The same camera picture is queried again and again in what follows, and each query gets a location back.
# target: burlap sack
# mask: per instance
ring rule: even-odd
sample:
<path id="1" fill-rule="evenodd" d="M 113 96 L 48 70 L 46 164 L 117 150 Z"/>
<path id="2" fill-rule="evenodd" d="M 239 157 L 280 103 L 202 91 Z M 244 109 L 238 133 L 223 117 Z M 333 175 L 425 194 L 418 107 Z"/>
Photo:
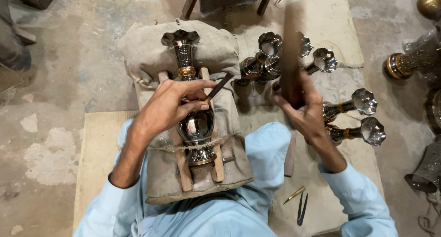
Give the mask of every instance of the burlap sack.
<path id="1" fill-rule="evenodd" d="M 173 49 L 161 44 L 165 32 L 178 29 L 197 31 L 200 42 L 194 48 L 194 66 L 205 65 L 210 79 L 219 80 L 225 72 L 232 71 L 234 79 L 240 78 L 237 46 L 234 37 L 226 30 L 217 30 L 200 21 L 180 21 L 156 26 L 135 23 L 121 38 L 118 48 L 124 56 L 127 74 L 133 78 L 141 109 L 151 98 L 158 86 L 158 73 L 169 72 L 171 79 L 177 78 L 178 66 Z M 211 178 L 211 163 L 190 167 L 193 190 L 182 191 L 175 153 L 170 150 L 150 150 L 147 163 L 146 203 L 163 204 L 193 198 L 208 193 L 237 188 L 253 181 L 251 167 L 245 154 L 245 142 L 240 135 L 240 123 L 231 85 L 224 87 L 213 99 L 222 156 L 235 156 L 234 162 L 224 165 L 225 179 L 221 183 Z M 168 131 L 159 134 L 149 148 L 170 147 Z"/>

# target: concrete floor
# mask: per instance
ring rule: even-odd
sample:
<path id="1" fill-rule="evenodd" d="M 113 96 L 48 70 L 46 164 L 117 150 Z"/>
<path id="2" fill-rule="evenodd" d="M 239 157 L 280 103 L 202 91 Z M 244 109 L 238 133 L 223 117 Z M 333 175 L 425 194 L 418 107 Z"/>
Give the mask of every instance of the concrete floor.
<path id="1" fill-rule="evenodd" d="M 375 93 L 375 117 L 388 135 L 375 148 L 385 199 L 400 236 L 425 236 L 417 216 L 428 203 L 403 177 L 433 138 L 422 107 L 427 89 L 418 74 L 396 82 L 381 67 L 402 51 L 403 39 L 419 37 L 431 24 L 416 11 L 416 0 L 348 1 L 365 58 L 359 73 Z M 38 11 L 11 0 L 13 18 L 38 42 L 29 47 L 31 70 L 19 74 L 24 82 L 0 94 L 0 236 L 20 227 L 17 236 L 71 235 L 84 113 L 137 108 L 116 43 L 134 22 L 180 17 L 184 0 L 160 2 L 55 0 Z"/>

